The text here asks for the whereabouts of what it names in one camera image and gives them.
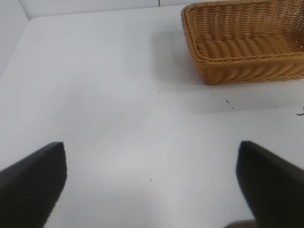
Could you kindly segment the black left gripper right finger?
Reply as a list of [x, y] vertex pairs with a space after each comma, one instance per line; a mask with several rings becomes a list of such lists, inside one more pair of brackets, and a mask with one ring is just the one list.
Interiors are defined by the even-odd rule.
[[304, 171], [251, 141], [242, 141], [236, 176], [260, 228], [304, 226]]

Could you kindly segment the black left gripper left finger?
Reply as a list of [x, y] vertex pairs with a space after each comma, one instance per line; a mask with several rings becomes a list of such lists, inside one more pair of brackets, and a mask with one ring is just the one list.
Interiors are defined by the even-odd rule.
[[67, 180], [66, 152], [52, 142], [0, 172], [0, 226], [42, 228]]

